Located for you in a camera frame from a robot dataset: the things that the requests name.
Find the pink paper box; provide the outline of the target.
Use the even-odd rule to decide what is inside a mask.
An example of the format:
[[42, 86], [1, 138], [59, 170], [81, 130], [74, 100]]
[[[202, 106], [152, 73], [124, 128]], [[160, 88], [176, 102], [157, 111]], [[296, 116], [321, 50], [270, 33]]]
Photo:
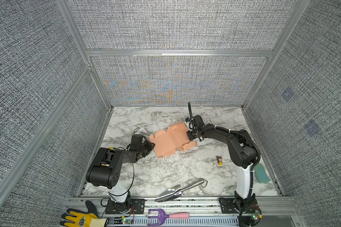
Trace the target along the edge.
[[154, 152], [158, 158], [170, 157], [178, 151], [186, 151], [196, 146], [195, 141], [190, 141], [187, 126], [179, 121], [171, 124], [167, 130], [159, 130], [149, 136], [149, 141], [154, 143]]

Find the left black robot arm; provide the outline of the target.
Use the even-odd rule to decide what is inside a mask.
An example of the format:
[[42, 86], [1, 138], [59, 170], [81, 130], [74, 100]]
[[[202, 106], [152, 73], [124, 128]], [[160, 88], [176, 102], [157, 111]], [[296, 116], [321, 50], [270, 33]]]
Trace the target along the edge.
[[131, 143], [126, 148], [100, 148], [86, 174], [86, 181], [96, 187], [108, 189], [109, 199], [105, 205], [106, 214], [128, 214], [132, 209], [130, 189], [119, 182], [124, 163], [133, 165], [145, 158], [155, 144], [145, 136], [132, 135]]

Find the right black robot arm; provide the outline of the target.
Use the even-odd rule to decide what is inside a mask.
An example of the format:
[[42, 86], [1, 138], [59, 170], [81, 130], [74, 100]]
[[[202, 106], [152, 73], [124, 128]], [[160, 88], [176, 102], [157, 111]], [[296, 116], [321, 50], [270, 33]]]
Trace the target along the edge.
[[227, 145], [231, 161], [238, 167], [234, 208], [240, 214], [252, 205], [254, 168], [260, 161], [260, 152], [245, 130], [231, 130], [213, 124], [205, 124], [201, 116], [185, 119], [189, 131], [187, 137], [194, 139], [213, 139]]

